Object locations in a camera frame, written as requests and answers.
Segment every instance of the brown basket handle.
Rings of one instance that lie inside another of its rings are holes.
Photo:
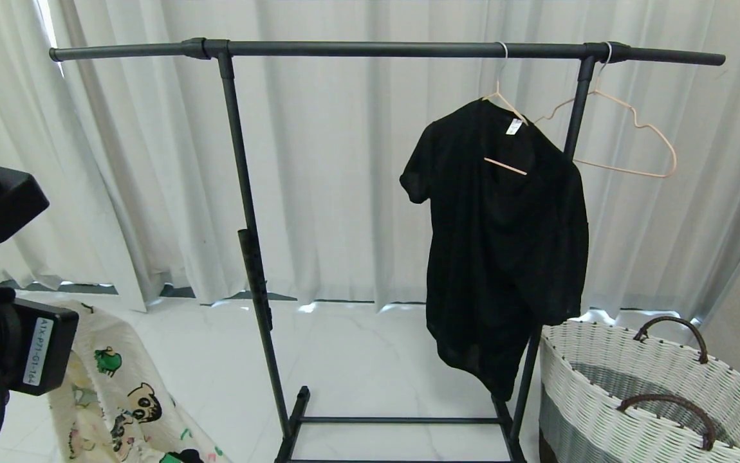
[[[688,399],[683,399],[676,395],[667,395],[667,394],[643,394],[643,395],[634,395],[633,397],[630,397],[628,399],[624,399],[616,409],[620,412],[624,413],[625,410],[628,410],[628,407],[631,405],[638,404],[639,402],[655,402],[655,401],[663,401],[663,402],[673,402],[674,404],[679,404],[682,407],[687,408],[693,413],[696,413],[696,416],[698,416],[703,424],[705,424],[705,433],[702,434],[702,450],[711,451],[714,449],[714,442],[716,442],[716,426],[714,425],[714,420],[710,419],[707,413],[705,413],[702,408],[699,408],[696,404],[694,404],[691,401],[688,401]]]
[[[653,320],[650,320],[649,322],[642,325],[642,328],[636,333],[636,335],[633,337],[636,341],[642,341],[647,339],[647,329],[650,328],[653,325],[656,325],[658,322],[676,322],[676,323],[682,323],[682,325],[687,326],[690,328],[690,331],[693,333],[693,335],[696,337],[696,341],[699,343],[699,363],[705,364],[708,363],[708,345],[705,345],[705,340],[702,338],[702,333],[699,333],[699,329],[696,328],[696,326],[693,323],[688,322],[688,320],[675,317],[675,316],[658,316]]]

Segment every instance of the hanger hook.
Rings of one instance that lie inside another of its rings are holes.
[[[496,74],[496,93],[499,93],[499,81],[502,79],[502,73],[504,72],[504,67],[508,65],[508,58],[510,57],[510,52],[508,51],[508,45],[506,45],[504,42],[496,42],[496,43],[502,45],[502,48],[504,49],[504,63],[502,64],[502,67],[499,68],[499,73]]]
[[[602,63],[602,67],[599,68],[599,72],[596,74],[596,87],[599,87],[599,83],[602,81],[602,71],[605,70],[605,66],[613,58],[613,45],[609,42],[605,42],[605,44],[607,45],[607,59]]]

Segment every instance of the label sticker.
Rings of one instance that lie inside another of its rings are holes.
[[[53,334],[53,323],[53,320],[49,318],[35,320],[32,343],[30,343],[30,355],[26,358],[26,367],[24,368],[24,384],[30,386],[41,384],[41,372],[44,371],[44,360],[47,358],[50,336]]]
[[[515,135],[519,131],[519,127],[522,127],[522,120],[520,118],[514,118],[508,127],[508,131],[505,132],[507,135]]]

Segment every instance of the white cloth with cartoon print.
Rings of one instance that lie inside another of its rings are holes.
[[[81,463],[230,463],[167,393],[135,330],[81,302],[64,384],[49,393],[59,449]]]

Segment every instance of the floor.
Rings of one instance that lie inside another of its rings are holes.
[[[52,302],[67,294],[22,293]],[[110,311],[117,296],[77,294]],[[446,367],[424,328],[420,305],[271,302],[273,342],[288,408],[308,385],[308,415],[494,416],[473,376]],[[267,463],[281,433],[250,302],[202,307],[162,298],[149,313],[116,313],[134,325],[167,389],[234,463]],[[633,320],[632,325],[641,323]],[[538,461],[538,374],[521,443]],[[508,404],[513,410],[514,404]],[[362,460],[506,460],[493,425],[306,425],[294,457]],[[0,463],[61,463],[46,398],[13,395],[0,437]]]

